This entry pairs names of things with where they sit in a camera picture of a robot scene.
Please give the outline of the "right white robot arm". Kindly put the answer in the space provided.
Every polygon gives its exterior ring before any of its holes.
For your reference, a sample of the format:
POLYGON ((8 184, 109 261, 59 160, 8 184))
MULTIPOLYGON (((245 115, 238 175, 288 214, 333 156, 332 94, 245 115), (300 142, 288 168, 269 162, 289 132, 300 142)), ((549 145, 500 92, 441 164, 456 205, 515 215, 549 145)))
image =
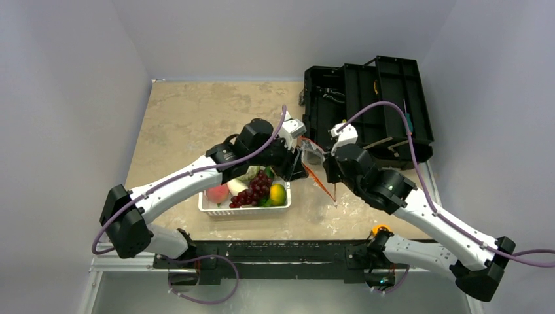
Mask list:
POLYGON ((343 183, 369 206, 410 223, 434 241, 421 243, 380 230, 367 244, 372 264, 423 268, 449 278, 474 299, 492 300, 509 261, 506 255, 516 247, 511 239, 471 228, 400 172, 378 167, 356 144, 326 154, 323 167, 329 183, 343 183))

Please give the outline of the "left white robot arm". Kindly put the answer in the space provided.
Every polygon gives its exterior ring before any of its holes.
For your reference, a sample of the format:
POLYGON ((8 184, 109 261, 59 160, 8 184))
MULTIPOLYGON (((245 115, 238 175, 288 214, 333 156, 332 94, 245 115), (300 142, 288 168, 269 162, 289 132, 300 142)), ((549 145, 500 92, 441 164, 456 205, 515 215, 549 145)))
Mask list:
POLYGON ((157 226, 154 220, 191 196, 245 175, 251 166, 270 167, 285 181, 306 178, 301 152, 294 143, 305 132, 299 119, 286 118, 275 128, 255 118, 239 134, 228 136, 171 175, 130 190, 114 186, 99 218, 100 233, 122 259, 142 252, 159 253, 180 268, 188 267, 195 259, 189 236, 157 226))

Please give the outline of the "clear zip top bag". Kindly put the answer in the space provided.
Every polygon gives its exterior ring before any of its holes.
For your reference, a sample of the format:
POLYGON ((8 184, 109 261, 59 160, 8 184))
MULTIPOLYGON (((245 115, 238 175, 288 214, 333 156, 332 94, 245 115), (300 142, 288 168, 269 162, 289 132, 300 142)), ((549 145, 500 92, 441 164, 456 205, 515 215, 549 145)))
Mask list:
POLYGON ((335 207, 337 202, 337 188, 334 183, 327 181, 327 174, 323 167, 325 151, 307 137, 298 139, 298 148, 301 150, 302 164, 315 185, 330 199, 329 203, 335 207))

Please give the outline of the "purple grape bunch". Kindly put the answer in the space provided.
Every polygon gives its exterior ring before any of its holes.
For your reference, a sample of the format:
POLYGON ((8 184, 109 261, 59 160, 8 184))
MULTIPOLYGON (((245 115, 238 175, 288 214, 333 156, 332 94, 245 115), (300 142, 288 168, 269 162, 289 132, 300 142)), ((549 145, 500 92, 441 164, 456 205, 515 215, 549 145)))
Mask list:
POLYGON ((260 170, 258 175, 250 180, 248 189, 239 193, 238 196, 232 196, 230 199, 230 208, 240 207, 266 207, 271 203, 268 200, 269 189, 274 180, 270 180, 264 174, 264 170, 260 170))

